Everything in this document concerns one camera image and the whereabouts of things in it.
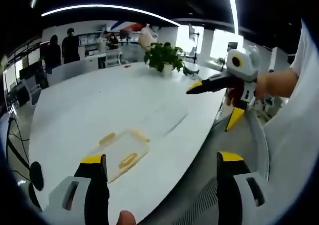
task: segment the black ceiling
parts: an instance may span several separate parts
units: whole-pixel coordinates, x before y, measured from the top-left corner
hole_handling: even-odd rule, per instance
[[[105,8],[70,10],[40,16],[53,9],[79,4],[127,6],[172,20],[196,19],[197,22],[192,24],[205,24],[208,29],[219,28],[233,32],[230,27],[233,23],[229,0],[39,0],[34,10],[29,8],[30,1],[10,0],[5,4],[6,38],[9,38],[7,49],[41,33],[43,28],[77,21],[107,19],[172,26],[148,15]],[[300,18],[292,9],[291,0],[236,0],[236,5],[241,35],[257,44],[269,48],[278,46],[287,53],[295,53],[300,34]]]

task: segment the oval table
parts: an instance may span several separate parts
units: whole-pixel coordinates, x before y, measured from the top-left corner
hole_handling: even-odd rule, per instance
[[[203,79],[215,70],[200,69]],[[45,209],[49,193],[101,138],[126,127],[138,127],[145,116],[170,108],[168,117],[183,116],[171,131],[166,120],[141,131],[151,137],[149,152],[136,165],[109,184],[109,222],[114,225],[121,210],[131,211],[139,223],[169,194],[184,175],[208,132],[223,100],[225,90],[186,95],[195,81],[183,72],[164,78],[143,63],[107,68],[74,77],[42,91],[30,135],[30,162],[42,166],[44,188],[36,190]]]

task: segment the green plant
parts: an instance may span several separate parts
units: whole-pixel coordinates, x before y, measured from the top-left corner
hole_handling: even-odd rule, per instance
[[[224,58],[219,58],[218,60],[217,60],[217,63],[218,64],[220,64],[220,65],[225,65],[225,59]]]
[[[152,43],[150,49],[145,52],[144,63],[149,62],[149,66],[162,72],[165,64],[171,64],[173,70],[180,71],[184,67],[184,62],[179,55],[183,50],[179,47],[172,47],[170,43]]]

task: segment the potted plant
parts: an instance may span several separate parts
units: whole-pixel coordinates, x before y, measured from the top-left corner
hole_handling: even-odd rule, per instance
[[[149,63],[149,67],[155,68],[164,76],[170,76],[174,69],[179,72],[184,67],[184,62],[179,54],[183,50],[179,47],[172,47],[170,43],[152,43],[149,50],[145,52],[144,63]]]
[[[224,58],[219,58],[218,60],[217,60],[217,64],[220,64],[220,65],[225,65],[225,63],[226,63],[226,61],[225,61],[225,59]]]

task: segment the ceiling light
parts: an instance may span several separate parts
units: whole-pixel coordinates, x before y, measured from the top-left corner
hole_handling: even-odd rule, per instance
[[[230,2],[231,12],[233,14],[235,34],[238,35],[239,31],[238,31],[238,16],[237,16],[236,2],[235,0],[229,0],[229,2]]]
[[[113,8],[113,9],[124,9],[124,10],[130,10],[130,11],[134,11],[134,12],[138,12],[138,13],[142,13],[142,14],[147,14],[153,17],[156,17],[158,19],[164,20],[166,22],[169,22],[171,24],[174,24],[176,26],[181,26],[181,24],[176,23],[170,19],[166,19],[162,16],[159,16],[157,14],[153,14],[147,11],[143,11],[143,10],[139,10],[139,9],[134,9],[134,8],[128,8],[128,7],[124,7],[124,6],[118,6],[118,5],[108,5],[108,4],[84,4],[84,5],[75,5],[75,6],[69,6],[69,7],[65,7],[65,8],[60,8],[60,9],[55,9],[52,11],[49,11],[47,13],[42,14],[42,17],[48,16],[50,14],[54,14],[54,13],[58,13],[58,12],[62,12],[65,10],[71,10],[71,9],[80,9],[80,8]]]

